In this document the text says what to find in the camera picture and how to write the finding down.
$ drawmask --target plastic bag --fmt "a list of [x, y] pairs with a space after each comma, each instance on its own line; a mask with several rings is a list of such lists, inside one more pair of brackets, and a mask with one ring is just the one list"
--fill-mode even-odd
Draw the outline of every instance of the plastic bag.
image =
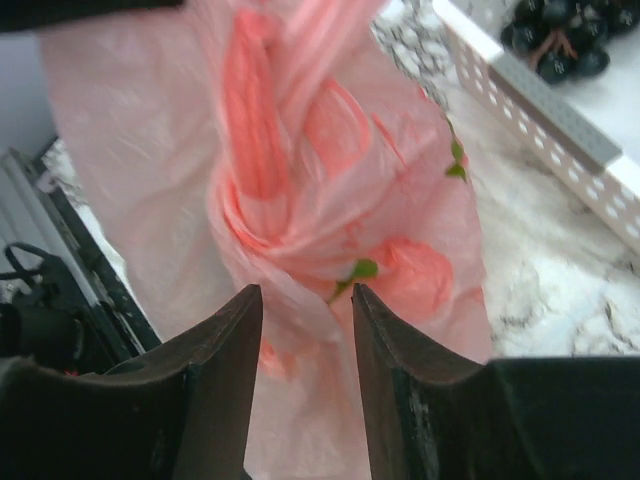
[[464, 150], [368, 32], [381, 3], [193, 0], [41, 35], [61, 135], [161, 335], [262, 286], [255, 480], [370, 477], [353, 282], [490, 354]]

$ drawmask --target marble countertop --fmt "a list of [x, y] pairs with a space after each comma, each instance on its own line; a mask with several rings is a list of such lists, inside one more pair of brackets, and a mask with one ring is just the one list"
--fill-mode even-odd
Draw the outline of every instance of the marble countertop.
[[[392, 0], [374, 31], [448, 110], [471, 158], [496, 354], [640, 352], [640, 258], [462, 90], [430, 2]], [[123, 275], [62, 142], [46, 162]]]

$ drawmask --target pink plastic wrap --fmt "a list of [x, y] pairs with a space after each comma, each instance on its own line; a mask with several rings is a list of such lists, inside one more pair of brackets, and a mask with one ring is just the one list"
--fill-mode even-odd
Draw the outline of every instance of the pink plastic wrap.
[[61, 135], [160, 334], [262, 286], [255, 480], [370, 476], [353, 282], [490, 355], [466, 157], [368, 32], [381, 3], [193, 0], [41, 35]]

